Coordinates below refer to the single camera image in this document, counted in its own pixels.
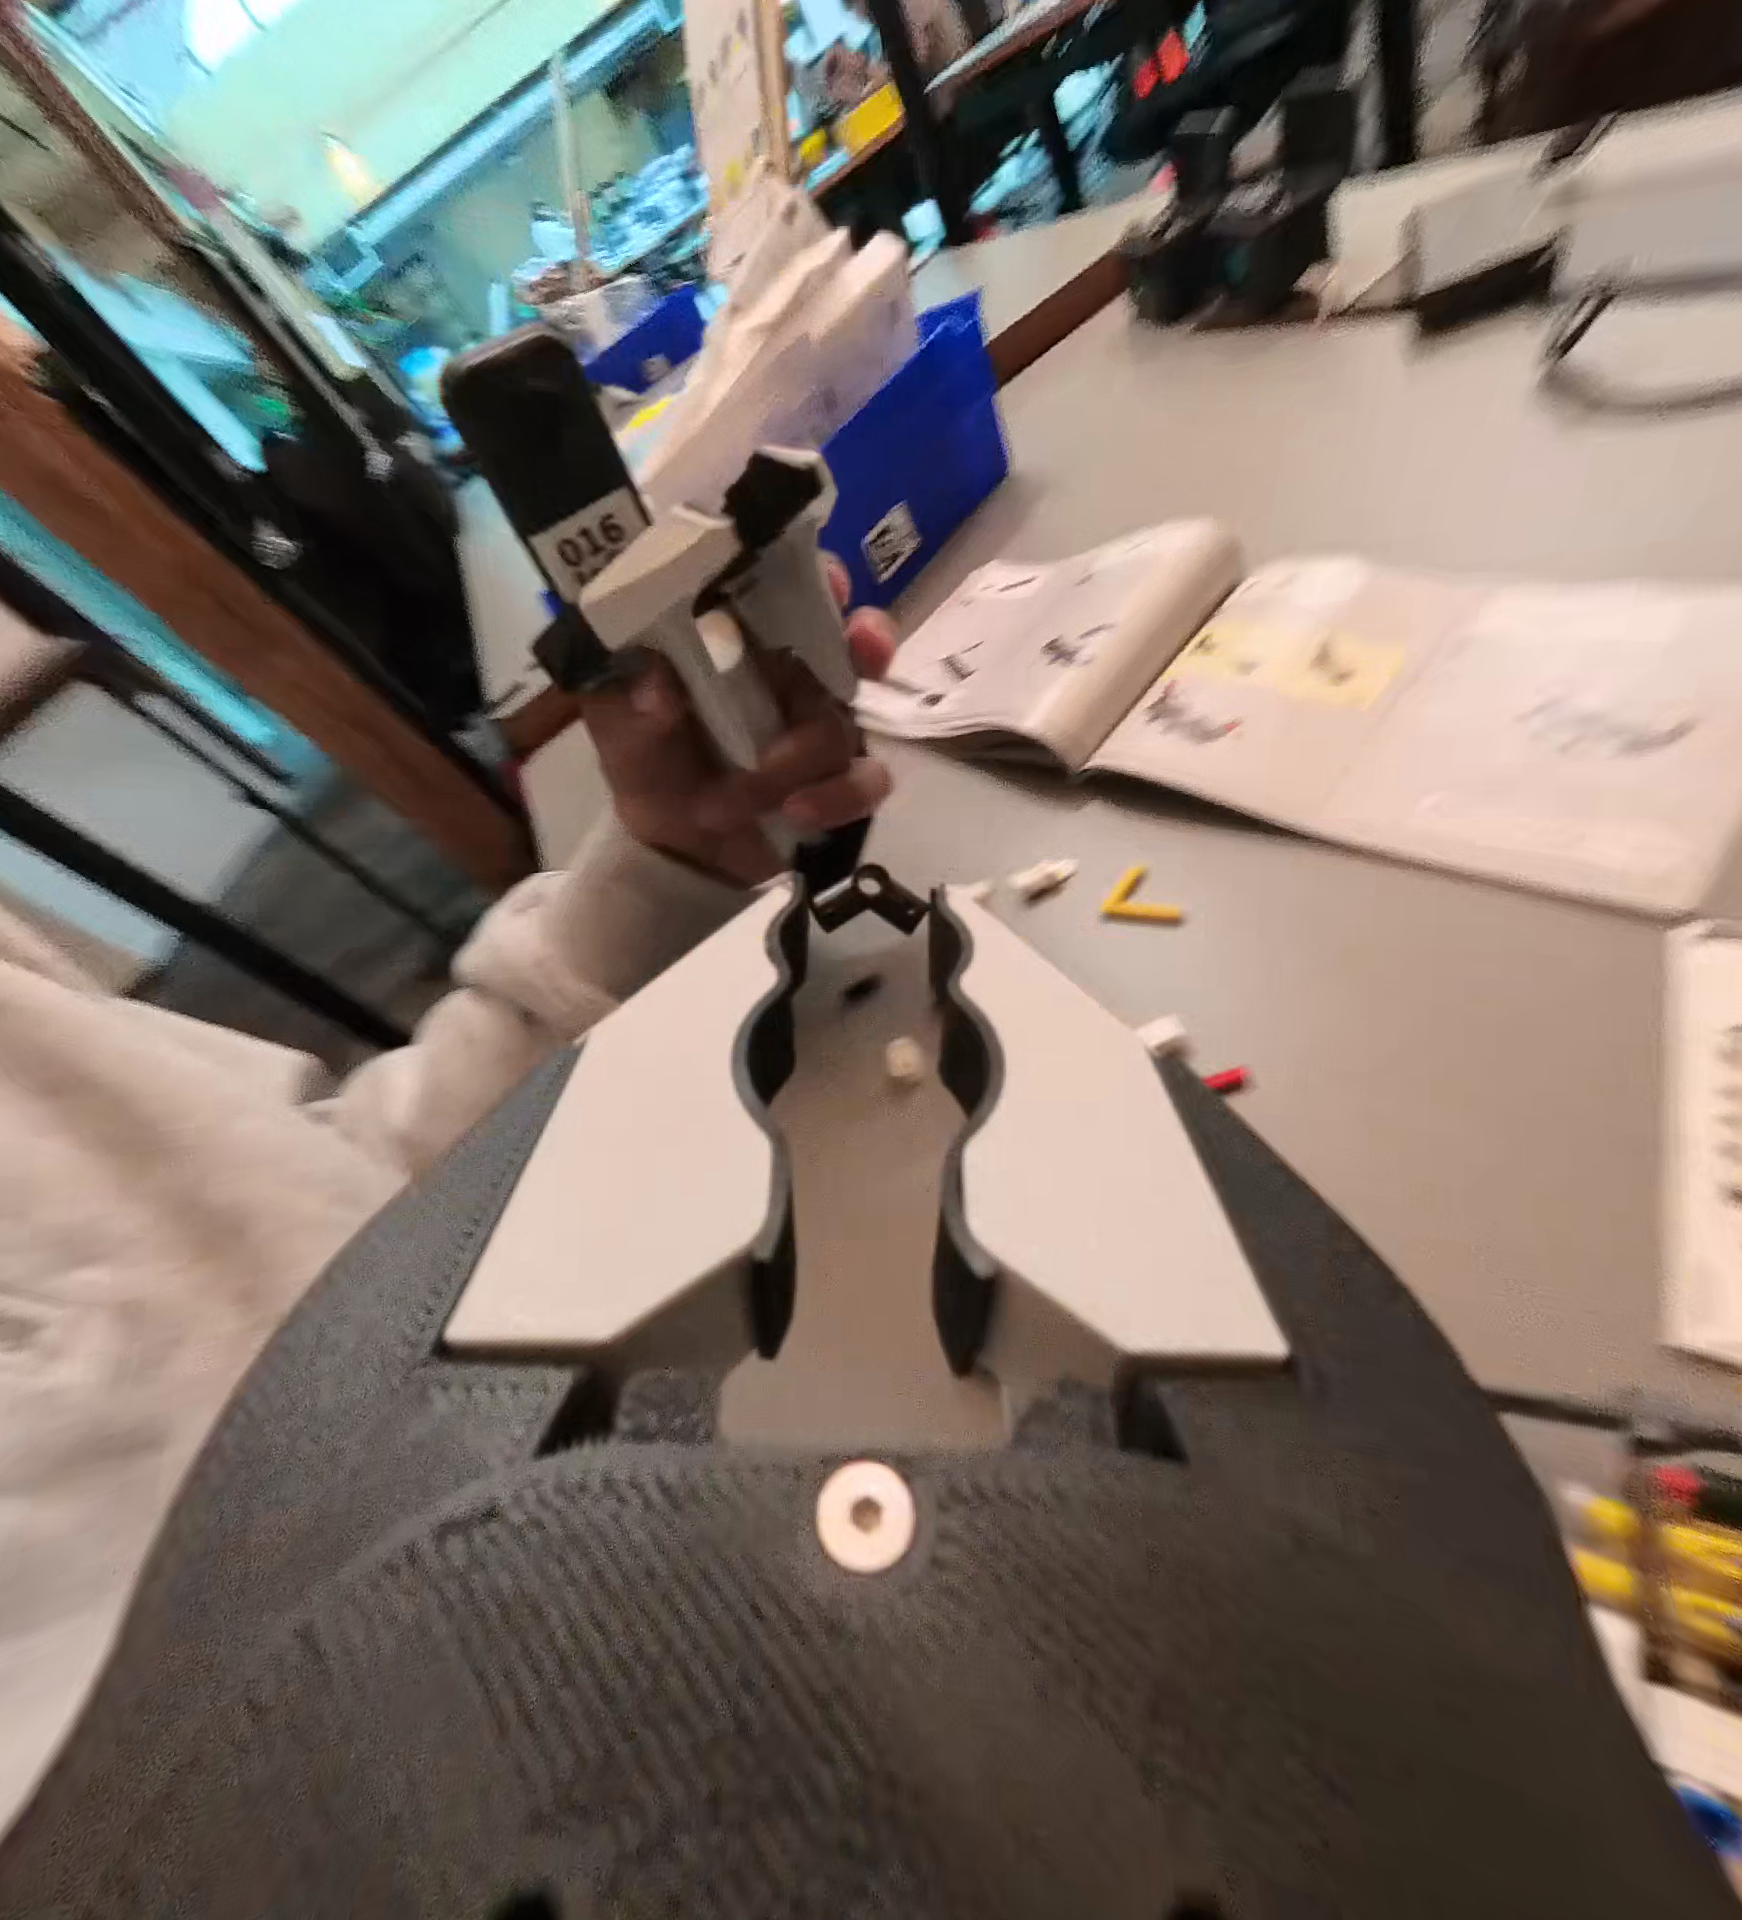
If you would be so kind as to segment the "lego helicopter model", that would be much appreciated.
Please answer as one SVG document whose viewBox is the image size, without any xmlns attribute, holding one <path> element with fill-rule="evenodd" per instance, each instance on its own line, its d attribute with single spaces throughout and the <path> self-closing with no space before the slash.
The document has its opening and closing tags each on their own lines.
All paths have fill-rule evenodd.
<svg viewBox="0 0 1742 1920">
<path fill-rule="evenodd" d="M 1565 1555 L 1651 1760 L 1742 1899 L 1742 1396 L 1727 1422 L 1635 1396 L 1500 1412 L 1620 1450 L 1607 1488 L 1555 1487 Z"/>
</svg>

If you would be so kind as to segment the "grey sweatshirt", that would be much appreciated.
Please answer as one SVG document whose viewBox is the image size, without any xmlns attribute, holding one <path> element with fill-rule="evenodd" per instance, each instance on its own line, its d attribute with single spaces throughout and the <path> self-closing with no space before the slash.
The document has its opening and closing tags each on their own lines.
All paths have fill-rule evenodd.
<svg viewBox="0 0 1742 1920">
<path fill-rule="evenodd" d="M 104 991 L 0 900 L 0 1835 L 236 1378 L 407 1181 L 318 1084 Z"/>
</svg>

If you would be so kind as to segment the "crumpled white paper bags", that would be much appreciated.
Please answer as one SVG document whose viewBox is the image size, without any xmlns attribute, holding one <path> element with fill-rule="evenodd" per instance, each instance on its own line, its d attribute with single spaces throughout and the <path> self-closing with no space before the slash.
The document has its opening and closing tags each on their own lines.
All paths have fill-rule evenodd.
<svg viewBox="0 0 1742 1920">
<path fill-rule="evenodd" d="M 626 443 L 649 516 L 713 509 L 764 450 L 820 450 L 920 340 L 907 237 L 855 243 L 759 169 L 713 220 L 724 300 L 681 387 Z"/>
</svg>

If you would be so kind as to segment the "person's left hand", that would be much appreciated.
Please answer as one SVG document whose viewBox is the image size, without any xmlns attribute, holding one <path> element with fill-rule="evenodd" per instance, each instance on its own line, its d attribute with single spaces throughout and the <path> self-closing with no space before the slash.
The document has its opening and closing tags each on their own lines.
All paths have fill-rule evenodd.
<svg viewBox="0 0 1742 1920">
<path fill-rule="evenodd" d="M 798 846 L 868 825 L 892 775 L 856 710 L 784 653 L 762 657 L 779 731 L 756 766 L 726 765 L 666 659 L 640 656 L 578 697 L 617 825 L 642 846 L 738 886 L 787 872 Z"/>
</svg>

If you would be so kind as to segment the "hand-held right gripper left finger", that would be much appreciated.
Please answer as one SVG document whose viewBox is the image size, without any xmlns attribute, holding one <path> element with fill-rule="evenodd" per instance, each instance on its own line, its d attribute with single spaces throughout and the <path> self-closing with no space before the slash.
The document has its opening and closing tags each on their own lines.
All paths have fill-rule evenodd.
<svg viewBox="0 0 1742 1920">
<path fill-rule="evenodd" d="M 745 911 L 578 1042 L 449 1318 L 454 1356 L 734 1367 L 796 1288 L 789 1147 L 804 890 Z"/>
</svg>

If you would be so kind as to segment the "blue plastic bin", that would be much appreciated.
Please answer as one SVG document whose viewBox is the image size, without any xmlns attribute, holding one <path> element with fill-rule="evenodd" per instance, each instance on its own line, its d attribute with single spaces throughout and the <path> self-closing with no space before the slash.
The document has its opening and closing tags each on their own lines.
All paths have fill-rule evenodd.
<svg viewBox="0 0 1742 1920">
<path fill-rule="evenodd" d="M 822 460 L 833 503 L 819 545 L 845 565 L 859 607 L 888 607 L 995 493 L 1010 467 L 979 299 L 931 307 L 917 315 L 917 323 L 917 351 L 825 448 L 755 453 L 795 451 Z M 617 537 L 633 536 L 644 517 L 655 517 L 636 490 L 626 443 L 654 424 L 666 399 L 649 404 L 649 424 L 632 425 L 617 437 L 628 486 L 579 511 L 576 529 L 525 539 L 559 598 L 569 601 L 613 555 Z M 722 509 L 736 480 L 713 509 L 690 509 Z"/>
</svg>

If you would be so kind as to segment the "lego instruction booklet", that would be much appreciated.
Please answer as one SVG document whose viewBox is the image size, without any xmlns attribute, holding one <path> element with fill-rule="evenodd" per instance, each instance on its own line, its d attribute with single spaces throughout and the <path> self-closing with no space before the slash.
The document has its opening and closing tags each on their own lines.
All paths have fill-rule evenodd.
<svg viewBox="0 0 1742 1920">
<path fill-rule="evenodd" d="M 1742 585 L 1245 570 L 1227 527 L 1174 520 L 981 564 L 859 716 L 1680 920 L 1742 837 Z"/>
</svg>

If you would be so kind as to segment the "wooden post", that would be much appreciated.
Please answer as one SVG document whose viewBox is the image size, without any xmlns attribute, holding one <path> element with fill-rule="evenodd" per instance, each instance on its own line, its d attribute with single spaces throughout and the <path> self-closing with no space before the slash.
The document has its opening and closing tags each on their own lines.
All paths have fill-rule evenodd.
<svg viewBox="0 0 1742 1920">
<path fill-rule="evenodd" d="M 186 646 L 306 737 L 490 890 L 538 866 L 515 798 L 422 731 L 42 391 L 38 348 L 0 308 L 0 491 Z"/>
</svg>

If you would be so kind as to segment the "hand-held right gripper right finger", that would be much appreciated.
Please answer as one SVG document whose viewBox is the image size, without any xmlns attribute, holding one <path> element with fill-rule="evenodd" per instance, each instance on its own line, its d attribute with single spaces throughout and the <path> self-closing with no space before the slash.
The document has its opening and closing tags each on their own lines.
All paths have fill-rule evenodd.
<svg viewBox="0 0 1742 1920">
<path fill-rule="evenodd" d="M 972 886 L 931 895 L 938 1178 L 931 1316 L 957 1376 L 1276 1374 L 1290 1341 L 1152 1054 Z"/>
</svg>

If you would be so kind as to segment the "person's left forearm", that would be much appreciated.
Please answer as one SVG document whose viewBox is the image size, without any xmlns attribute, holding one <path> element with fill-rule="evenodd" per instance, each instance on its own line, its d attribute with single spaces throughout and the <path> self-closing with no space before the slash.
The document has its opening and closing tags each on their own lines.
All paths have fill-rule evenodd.
<svg viewBox="0 0 1742 1920">
<path fill-rule="evenodd" d="M 313 1116 L 414 1178 L 759 886 L 645 846 L 605 812 L 563 870 L 530 877 L 481 917 L 408 1040 L 355 1069 Z"/>
</svg>

